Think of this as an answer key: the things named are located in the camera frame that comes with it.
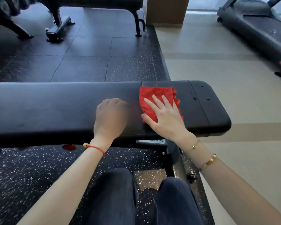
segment red string bracelet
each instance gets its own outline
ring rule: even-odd
[[[98,148],[98,147],[96,147],[96,146],[92,146],[92,145],[90,145],[90,144],[88,144],[88,143],[84,143],[84,144],[83,144],[83,147],[84,147],[85,149],[87,149],[87,148],[96,148],[96,149],[98,149],[99,151],[101,151],[101,152],[103,153],[102,157],[105,156],[105,152],[104,152],[101,148]]]

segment person's right arm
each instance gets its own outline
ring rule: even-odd
[[[164,104],[155,96],[153,99],[156,105],[147,99],[145,102],[156,113],[158,122],[142,114],[144,121],[160,136],[174,141],[196,167],[206,164],[213,153],[202,143],[197,143],[196,136],[187,131],[176,104],[171,106],[164,96]],[[281,225],[281,213],[219,158],[201,173],[237,225]]]

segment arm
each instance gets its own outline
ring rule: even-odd
[[[175,103],[173,106],[163,96],[164,104],[155,96],[156,105],[145,100],[156,113],[158,123],[145,114],[142,118],[159,135],[174,141],[192,159],[197,167],[209,161],[213,153],[194,134],[187,131]],[[281,214],[245,180],[216,158],[201,171],[217,199],[237,225],[281,225]]]
[[[106,152],[113,140],[123,132],[126,126],[123,105],[127,103],[120,99],[109,99],[97,107],[94,139],[90,145]],[[23,216],[18,225],[69,224],[101,158],[101,151],[87,148]]]

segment bench leg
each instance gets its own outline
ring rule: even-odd
[[[51,43],[59,43],[64,40],[62,38],[64,35],[64,29],[70,25],[75,24],[75,22],[72,22],[69,16],[62,20],[60,17],[59,8],[51,11],[53,14],[55,25],[51,29],[46,29],[46,35],[48,37],[47,41]]]
[[[2,18],[0,19],[0,25],[12,30],[16,34],[18,34],[18,38],[20,40],[26,40],[26,39],[31,39],[34,36],[26,32],[22,27],[17,25],[15,22],[13,22],[10,19],[7,18]]]
[[[139,19],[138,18],[138,14],[137,14],[136,11],[130,11],[130,12],[133,14],[134,19],[135,19],[135,27],[136,27],[136,34],[135,34],[135,36],[141,37],[141,30],[140,30],[139,22],[142,22],[142,24],[143,24],[143,31],[145,31],[146,30],[145,21],[143,19]]]

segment brown column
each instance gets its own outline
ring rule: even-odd
[[[183,25],[189,0],[148,0],[146,24],[179,28]]]

